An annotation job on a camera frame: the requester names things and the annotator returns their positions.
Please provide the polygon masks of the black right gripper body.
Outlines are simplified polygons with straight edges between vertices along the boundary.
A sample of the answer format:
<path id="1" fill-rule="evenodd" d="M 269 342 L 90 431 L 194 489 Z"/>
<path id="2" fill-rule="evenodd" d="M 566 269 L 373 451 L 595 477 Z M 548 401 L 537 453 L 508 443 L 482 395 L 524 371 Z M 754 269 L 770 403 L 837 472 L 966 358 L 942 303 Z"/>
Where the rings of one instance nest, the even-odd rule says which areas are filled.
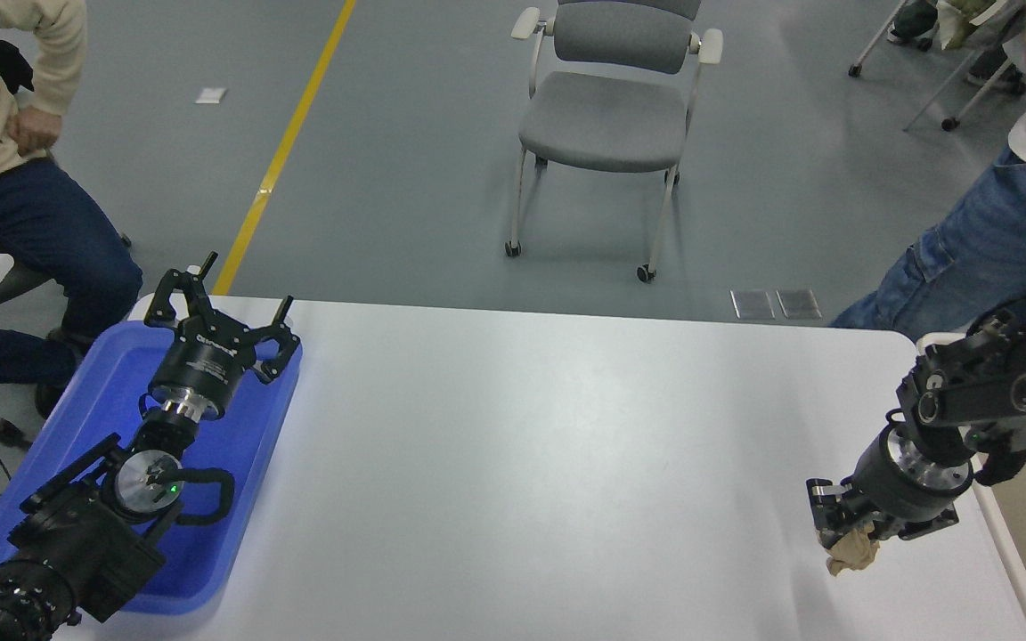
<path id="1" fill-rule="evenodd" d="M 860 455 L 851 489 L 876 512 L 873 534 L 919 539 L 956 526 L 961 496 L 961 467 L 945 467 L 924 457 L 910 441 L 874 441 Z"/>

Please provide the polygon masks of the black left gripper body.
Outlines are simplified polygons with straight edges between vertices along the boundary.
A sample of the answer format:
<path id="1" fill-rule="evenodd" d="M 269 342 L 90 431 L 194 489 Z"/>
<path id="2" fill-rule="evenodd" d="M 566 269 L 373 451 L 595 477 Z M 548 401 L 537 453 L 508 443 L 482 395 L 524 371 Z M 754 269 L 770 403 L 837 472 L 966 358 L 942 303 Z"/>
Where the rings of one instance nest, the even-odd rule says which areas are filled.
<path id="1" fill-rule="evenodd" d="M 245 369 L 256 362 L 251 329 L 235 318 L 213 312 L 180 321 L 175 340 L 148 385 L 159 405 L 197 405 L 203 418 L 222 418 L 239 389 Z"/>

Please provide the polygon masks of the seated person's hand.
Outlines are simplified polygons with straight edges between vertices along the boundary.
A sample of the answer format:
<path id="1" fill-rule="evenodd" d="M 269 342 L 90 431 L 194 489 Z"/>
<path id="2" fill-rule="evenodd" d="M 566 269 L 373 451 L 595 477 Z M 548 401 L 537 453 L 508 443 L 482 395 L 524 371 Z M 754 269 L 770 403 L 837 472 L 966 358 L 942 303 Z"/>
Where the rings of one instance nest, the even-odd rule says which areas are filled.
<path id="1" fill-rule="evenodd" d="M 5 133 L 16 143 L 19 157 L 52 149 L 61 138 L 61 115 L 23 107 L 5 122 Z"/>

